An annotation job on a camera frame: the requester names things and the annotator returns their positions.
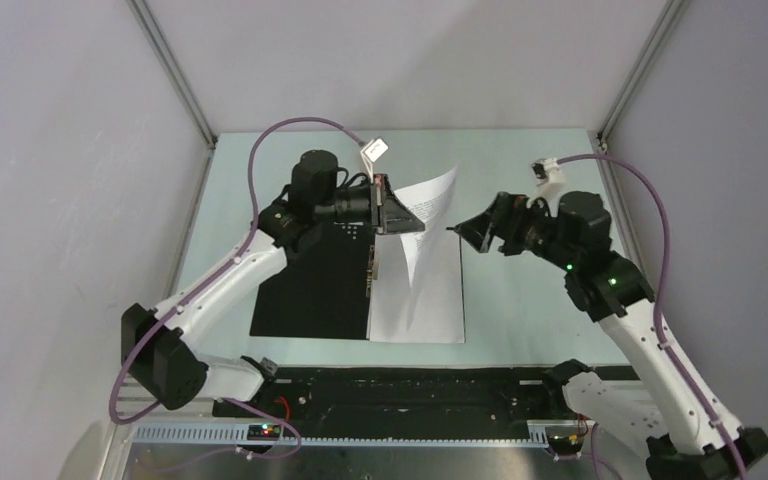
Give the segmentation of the printed white paper sheet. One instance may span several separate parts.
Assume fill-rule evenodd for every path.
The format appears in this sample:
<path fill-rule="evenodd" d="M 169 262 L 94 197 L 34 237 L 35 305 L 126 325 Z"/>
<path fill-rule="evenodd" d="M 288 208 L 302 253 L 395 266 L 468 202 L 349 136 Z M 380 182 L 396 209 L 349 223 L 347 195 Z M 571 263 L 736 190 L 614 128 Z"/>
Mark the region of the printed white paper sheet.
<path fill-rule="evenodd" d="M 443 229 L 457 177 L 458 167 L 454 167 L 442 175 L 395 191 L 397 198 L 424 224 L 421 232 L 399 235 L 410 284 L 415 282 L 417 271 L 427 263 L 431 245 Z"/>

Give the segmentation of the beige black file folder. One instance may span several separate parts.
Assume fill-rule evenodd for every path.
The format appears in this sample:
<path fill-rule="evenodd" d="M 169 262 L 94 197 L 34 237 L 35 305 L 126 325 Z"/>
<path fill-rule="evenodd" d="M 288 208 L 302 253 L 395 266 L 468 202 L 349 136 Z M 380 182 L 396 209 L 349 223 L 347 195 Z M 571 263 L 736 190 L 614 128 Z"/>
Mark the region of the beige black file folder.
<path fill-rule="evenodd" d="M 365 273 L 377 238 L 365 227 L 327 226 L 309 252 L 259 287 L 250 335 L 370 341 Z"/>

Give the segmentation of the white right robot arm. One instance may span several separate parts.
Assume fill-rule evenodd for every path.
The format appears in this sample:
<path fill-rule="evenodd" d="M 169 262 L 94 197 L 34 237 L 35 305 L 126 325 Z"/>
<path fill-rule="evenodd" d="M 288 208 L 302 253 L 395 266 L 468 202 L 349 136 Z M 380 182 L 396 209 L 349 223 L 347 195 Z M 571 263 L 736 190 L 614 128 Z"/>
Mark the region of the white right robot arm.
<path fill-rule="evenodd" d="M 768 454 L 768 435 L 745 426 L 706 385 L 655 309 L 637 266 L 613 250 L 601 197 L 573 191 L 556 210 L 542 199 L 499 193 L 456 234 L 485 253 L 530 252 L 563 270 L 575 307 L 622 351 L 653 398 L 645 408 L 612 390 L 596 371 L 568 360 L 546 371 L 541 402 L 556 418 L 581 414 L 645 461 L 653 479 L 737 479 Z"/>

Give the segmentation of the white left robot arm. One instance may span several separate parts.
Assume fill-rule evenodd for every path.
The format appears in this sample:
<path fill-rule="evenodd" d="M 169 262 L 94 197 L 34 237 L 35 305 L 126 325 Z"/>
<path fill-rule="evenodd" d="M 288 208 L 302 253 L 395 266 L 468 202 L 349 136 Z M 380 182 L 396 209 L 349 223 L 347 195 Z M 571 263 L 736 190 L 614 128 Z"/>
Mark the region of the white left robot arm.
<path fill-rule="evenodd" d="M 198 280 L 147 309 L 122 315 L 123 364 L 158 406 L 178 410 L 196 398 L 231 398 L 252 416 L 276 403 L 266 370 L 251 360 L 207 355 L 206 335 L 233 306 L 310 250 L 328 225 L 369 227 L 379 235 L 422 232 L 425 224 L 399 200 L 384 174 L 340 182 L 337 157 L 303 153 L 278 197 L 255 211 L 242 242 Z"/>

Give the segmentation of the white paper stack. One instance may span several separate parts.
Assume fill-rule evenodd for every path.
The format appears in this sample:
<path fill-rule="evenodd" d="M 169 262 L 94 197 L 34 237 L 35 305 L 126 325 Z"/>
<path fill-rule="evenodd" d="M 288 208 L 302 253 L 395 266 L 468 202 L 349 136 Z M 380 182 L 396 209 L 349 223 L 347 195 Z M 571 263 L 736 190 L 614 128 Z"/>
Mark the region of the white paper stack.
<path fill-rule="evenodd" d="M 399 237 L 376 239 L 367 338 L 379 343 L 465 341 L 460 239 L 443 231 L 409 271 Z"/>

